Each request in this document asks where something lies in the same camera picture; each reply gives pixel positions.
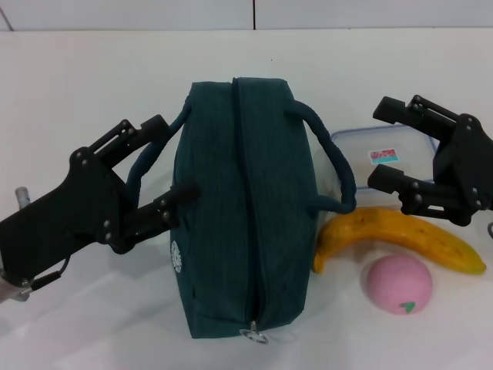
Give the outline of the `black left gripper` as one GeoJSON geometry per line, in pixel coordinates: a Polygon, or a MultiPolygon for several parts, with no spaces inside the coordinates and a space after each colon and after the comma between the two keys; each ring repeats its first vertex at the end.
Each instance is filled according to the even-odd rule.
{"type": "Polygon", "coordinates": [[[177,228],[179,213],[200,195],[197,183],[179,183],[134,210],[119,176],[88,148],[80,148],[70,156],[69,172],[58,187],[0,222],[3,268],[31,280],[95,242],[126,254],[177,228]]]}

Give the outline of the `clear plastic food container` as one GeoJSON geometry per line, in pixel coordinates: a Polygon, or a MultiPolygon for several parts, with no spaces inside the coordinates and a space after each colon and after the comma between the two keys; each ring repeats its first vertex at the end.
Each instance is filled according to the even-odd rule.
{"type": "Polygon", "coordinates": [[[405,125],[348,129],[331,135],[353,170],[357,189],[367,190],[367,179],[379,164],[431,182],[437,149],[433,138],[405,125]]]}

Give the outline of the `dark teal fabric lunch bag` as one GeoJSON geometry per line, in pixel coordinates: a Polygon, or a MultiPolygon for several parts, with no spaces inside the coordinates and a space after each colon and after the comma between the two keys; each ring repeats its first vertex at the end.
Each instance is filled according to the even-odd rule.
{"type": "Polygon", "coordinates": [[[285,80],[195,82],[185,110],[173,184],[201,195],[170,252],[189,332],[262,338],[303,311],[318,214],[355,209],[353,171],[285,80]]]}

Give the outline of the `yellow banana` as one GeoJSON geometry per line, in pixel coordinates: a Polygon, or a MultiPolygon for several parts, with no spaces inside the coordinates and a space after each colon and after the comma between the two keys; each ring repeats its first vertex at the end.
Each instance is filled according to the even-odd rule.
{"type": "Polygon", "coordinates": [[[363,241],[396,244],[463,274],[479,275],[487,269],[470,244],[435,224],[388,208],[362,207],[338,214],[323,225],[317,238],[313,272],[322,273],[327,260],[363,241]]]}

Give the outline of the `pink toy peach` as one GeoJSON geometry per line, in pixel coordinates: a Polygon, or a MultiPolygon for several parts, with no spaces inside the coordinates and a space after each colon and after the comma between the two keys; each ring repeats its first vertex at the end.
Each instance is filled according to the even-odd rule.
{"type": "Polygon", "coordinates": [[[433,292],[425,264],[405,255],[374,261],[365,278],[367,296],[379,308],[396,315],[413,315],[427,307],[433,292]]]}

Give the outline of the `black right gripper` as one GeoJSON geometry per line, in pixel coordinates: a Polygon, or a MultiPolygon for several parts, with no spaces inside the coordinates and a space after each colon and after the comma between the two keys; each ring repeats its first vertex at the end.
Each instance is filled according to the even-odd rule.
{"type": "Polygon", "coordinates": [[[368,177],[370,188],[398,193],[403,214],[467,226],[476,212],[493,210],[493,140],[478,119],[458,115],[418,95],[408,104],[383,97],[373,118],[409,126],[439,141],[433,159],[436,184],[383,164],[368,177]]]}

